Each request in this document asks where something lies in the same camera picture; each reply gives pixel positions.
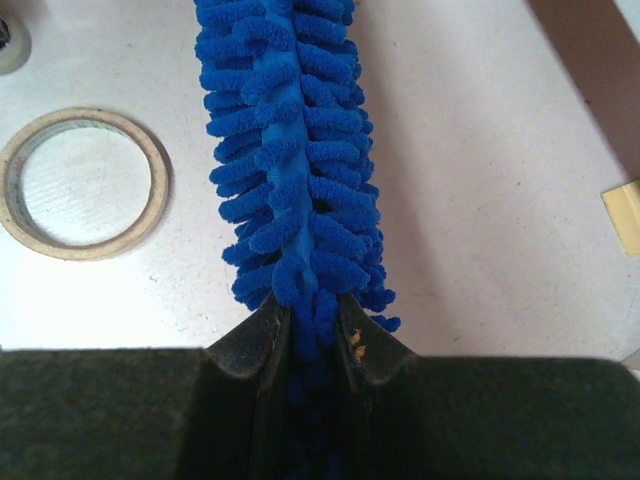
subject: microfiber bristle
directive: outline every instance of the microfiber bristle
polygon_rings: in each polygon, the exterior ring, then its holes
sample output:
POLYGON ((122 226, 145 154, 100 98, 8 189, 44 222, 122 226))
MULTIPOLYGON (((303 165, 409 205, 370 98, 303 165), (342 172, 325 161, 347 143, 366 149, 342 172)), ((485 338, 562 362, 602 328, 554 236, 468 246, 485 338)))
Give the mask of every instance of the microfiber bristle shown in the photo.
MULTIPOLYGON (((273 290, 293 309, 299 385, 314 392, 329 378, 337 296, 352 293, 377 313, 394 299, 380 264, 378 190, 367 183, 372 124, 346 38, 354 8, 352 0, 196 1, 207 131, 225 137, 210 178, 230 198, 221 216, 239 224, 238 243, 223 255, 238 266, 233 292, 256 308, 273 290)), ((391 331, 399 325, 374 318, 391 331)))

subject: tape roll inner ring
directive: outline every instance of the tape roll inner ring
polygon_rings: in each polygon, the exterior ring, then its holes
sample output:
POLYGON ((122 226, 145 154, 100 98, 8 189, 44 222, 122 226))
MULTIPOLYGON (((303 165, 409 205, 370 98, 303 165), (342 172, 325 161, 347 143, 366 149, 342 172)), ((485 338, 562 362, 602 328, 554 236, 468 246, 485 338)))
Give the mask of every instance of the tape roll inner ring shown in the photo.
POLYGON ((97 260, 132 247, 156 226, 169 194, 167 165, 151 137, 130 120, 97 109, 60 110, 27 125, 0 152, 0 178, 0 223, 31 250, 63 260, 97 260), (126 230, 99 243, 71 246, 50 238, 36 226, 23 201, 21 175, 40 145, 59 133, 79 128, 106 129, 133 141, 147 159, 151 186, 142 213, 126 230))

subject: beige tape piece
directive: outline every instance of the beige tape piece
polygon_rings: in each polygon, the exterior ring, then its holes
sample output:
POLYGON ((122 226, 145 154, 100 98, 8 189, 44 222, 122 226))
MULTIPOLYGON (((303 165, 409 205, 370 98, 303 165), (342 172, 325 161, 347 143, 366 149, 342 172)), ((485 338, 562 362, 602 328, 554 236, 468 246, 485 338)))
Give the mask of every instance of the beige tape piece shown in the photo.
POLYGON ((640 180, 602 195, 627 256, 640 255, 640 180))
POLYGON ((138 125, 112 112, 70 108, 44 115, 20 130, 0 152, 0 223, 20 243, 43 255, 63 260, 98 260, 132 247, 153 230, 169 197, 169 173, 162 154, 138 125), (69 246, 47 237, 29 216, 20 176, 33 151, 58 133, 77 128, 102 128, 120 133, 138 145, 149 162, 151 187, 136 221, 119 235, 84 246, 69 246))

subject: yellow tape piece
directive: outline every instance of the yellow tape piece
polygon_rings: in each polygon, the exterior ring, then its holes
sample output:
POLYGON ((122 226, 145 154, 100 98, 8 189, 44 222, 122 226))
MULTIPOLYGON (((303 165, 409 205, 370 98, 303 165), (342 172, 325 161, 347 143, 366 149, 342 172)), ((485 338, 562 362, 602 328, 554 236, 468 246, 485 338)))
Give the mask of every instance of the yellow tape piece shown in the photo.
POLYGON ((604 193, 602 199, 627 256, 640 255, 640 179, 604 193))

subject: blue microfiber duster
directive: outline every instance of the blue microfiber duster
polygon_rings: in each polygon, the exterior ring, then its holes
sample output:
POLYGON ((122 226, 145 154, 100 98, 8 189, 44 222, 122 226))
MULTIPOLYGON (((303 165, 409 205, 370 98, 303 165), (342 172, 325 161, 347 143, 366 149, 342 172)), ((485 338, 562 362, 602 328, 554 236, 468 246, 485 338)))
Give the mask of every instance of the blue microfiber duster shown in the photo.
MULTIPOLYGON (((223 258, 238 267, 237 300, 255 309, 273 290, 292 308, 292 457, 299 474, 328 475, 339 463, 328 420, 338 296, 352 293, 376 313, 394 299, 380 264, 379 192, 368 183, 373 127, 346 38, 354 2, 195 3, 207 132, 224 137, 211 181, 229 198, 221 216, 239 225, 223 258)), ((400 324, 373 318, 389 331, 400 324)))

